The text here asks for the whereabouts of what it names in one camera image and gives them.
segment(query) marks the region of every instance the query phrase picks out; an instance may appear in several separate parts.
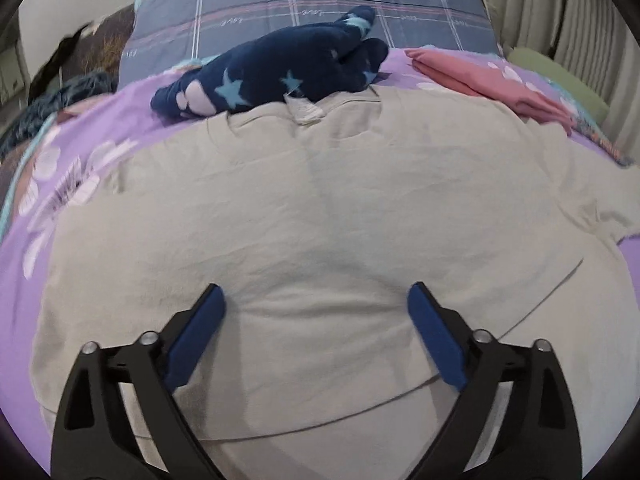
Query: star-patterned fabric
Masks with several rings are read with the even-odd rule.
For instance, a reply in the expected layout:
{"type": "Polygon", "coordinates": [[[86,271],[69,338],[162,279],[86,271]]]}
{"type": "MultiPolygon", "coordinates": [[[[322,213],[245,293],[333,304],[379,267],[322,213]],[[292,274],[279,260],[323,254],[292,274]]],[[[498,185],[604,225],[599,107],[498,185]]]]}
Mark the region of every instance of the star-patterned fabric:
{"type": "Polygon", "coordinates": [[[365,40],[375,16],[372,7],[354,7],[333,23],[287,27],[240,44],[159,89],[151,107],[179,120],[245,112],[285,95],[317,102],[361,92],[388,54],[384,41],[365,40]]]}

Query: pink cloth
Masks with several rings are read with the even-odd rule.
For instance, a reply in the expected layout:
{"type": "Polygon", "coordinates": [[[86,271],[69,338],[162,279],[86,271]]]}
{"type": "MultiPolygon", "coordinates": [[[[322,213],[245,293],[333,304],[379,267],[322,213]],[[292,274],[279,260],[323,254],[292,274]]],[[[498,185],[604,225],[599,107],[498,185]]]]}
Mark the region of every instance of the pink cloth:
{"type": "Polygon", "coordinates": [[[562,104],[529,89],[515,72],[510,75],[502,72],[498,66],[479,66],[433,49],[408,48],[404,52],[418,72],[446,88],[473,97],[500,101],[521,117],[531,118],[541,124],[558,122],[568,136],[575,128],[574,117],[562,104]]]}

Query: green pillow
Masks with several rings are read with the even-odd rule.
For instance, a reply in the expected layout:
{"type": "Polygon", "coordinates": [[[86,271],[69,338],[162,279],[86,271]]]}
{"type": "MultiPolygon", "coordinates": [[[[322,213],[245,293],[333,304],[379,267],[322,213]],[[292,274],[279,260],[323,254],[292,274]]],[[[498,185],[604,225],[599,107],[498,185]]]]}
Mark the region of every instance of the green pillow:
{"type": "Polygon", "coordinates": [[[567,90],[575,100],[587,110],[600,125],[609,115],[609,105],[602,98],[580,81],[575,75],[567,72],[558,63],[552,61],[530,48],[514,48],[507,60],[516,66],[538,72],[567,90]]]}

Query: metal screw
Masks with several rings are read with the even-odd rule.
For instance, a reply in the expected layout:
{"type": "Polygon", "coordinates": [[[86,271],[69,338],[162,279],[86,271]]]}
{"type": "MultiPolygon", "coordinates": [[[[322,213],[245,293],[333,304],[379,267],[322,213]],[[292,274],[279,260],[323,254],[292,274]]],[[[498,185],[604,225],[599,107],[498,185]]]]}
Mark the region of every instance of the metal screw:
{"type": "Polygon", "coordinates": [[[474,340],[477,343],[487,344],[494,340],[494,337],[487,330],[476,330],[474,332],[474,340]]]}
{"type": "Polygon", "coordinates": [[[83,354],[89,355],[94,353],[99,348],[98,343],[95,341],[89,341],[88,343],[84,343],[82,345],[81,352],[83,354]]]}
{"type": "Polygon", "coordinates": [[[140,336],[140,344],[149,346],[158,341],[158,339],[160,339],[158,332],[145,332],[140,336]]]}
{"type": "Polygon", "coordinates": [[[536,341],[536,348],[541,352],[551,352],[551,343],[546,339],[538,339],[536,341]]]}

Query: light blue star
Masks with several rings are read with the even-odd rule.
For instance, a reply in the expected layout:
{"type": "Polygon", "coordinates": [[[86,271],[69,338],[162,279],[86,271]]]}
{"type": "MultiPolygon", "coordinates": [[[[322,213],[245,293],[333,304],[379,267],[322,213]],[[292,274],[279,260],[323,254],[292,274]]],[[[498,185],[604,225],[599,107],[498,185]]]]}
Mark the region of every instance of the light blue star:
{"type": "Polygon", "coordinates": [[[373,80],[376,78],[376,76],[378,75],[375,72],[370,72],[369,70],[365,70],[363,72],[365,79],[367,80],[367,86],[369,86],[371,83],[373,83],[373,80]]]}
{"type": "Polygon", "coordinates": [[[300,88],[300,85],[302,85],[302,81],[302,79],[296,79],[295,77],[293,77],[291,70],[287,71],[286,77],[280,78],[280,82],[287,87],[287,93],[289,94],[293,94],[293,92],[298,90],[298,88],[300,88]]]}
{"type": "Polygon", "coordinates": [[[344,22],[351,27],[358,27],[360,29],[361,38],[364,38],[371,28],[371,24],[367,20],[360,16],[356,16],[352,12],[347,14],[347,19],[344,20],[344,22]]]}
{"type": "Polygon", "coordinates": [[[231,81],[227,70],[228,69],[225,68],[225,73],[222,75],[222,86],[218,86],[215,89],[216,94],[222,96],[232,110],[235,110],[238,105],[251,106],[251,104],[245,101],[240,95],[242,79],[231,81]]]}

